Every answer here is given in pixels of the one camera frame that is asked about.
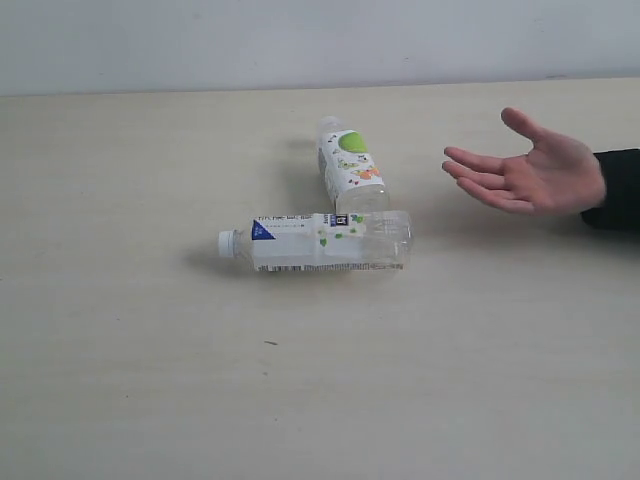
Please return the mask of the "person's open hand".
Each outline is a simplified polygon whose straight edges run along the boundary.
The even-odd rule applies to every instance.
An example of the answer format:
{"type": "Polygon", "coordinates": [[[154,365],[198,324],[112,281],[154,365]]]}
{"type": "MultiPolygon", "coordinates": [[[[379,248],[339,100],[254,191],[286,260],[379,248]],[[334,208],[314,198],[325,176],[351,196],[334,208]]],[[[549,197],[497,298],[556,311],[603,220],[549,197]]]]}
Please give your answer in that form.
{"type": "Polygon", "coordinates": [[[480,155],[447,147],[442,169],[479,202],[513,214],[561,216],[599,206],[606,185],[598,160],[582,142],[505,108],[503,123],[528,139],[529,152],[514,157],[480,155]]]}

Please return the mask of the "dark sleeved forearm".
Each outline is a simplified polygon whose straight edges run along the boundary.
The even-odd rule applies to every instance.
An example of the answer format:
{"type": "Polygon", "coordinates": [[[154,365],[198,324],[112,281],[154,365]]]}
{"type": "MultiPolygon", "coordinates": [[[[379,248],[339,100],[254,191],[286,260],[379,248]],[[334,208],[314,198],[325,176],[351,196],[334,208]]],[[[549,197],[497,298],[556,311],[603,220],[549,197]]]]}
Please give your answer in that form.
{"type": "Polygon", "coordinates": [[[580,214],[599,230],[639,232],[640,153],[638,149],[596,152],[605,182],[602,203],[580,214]]]}

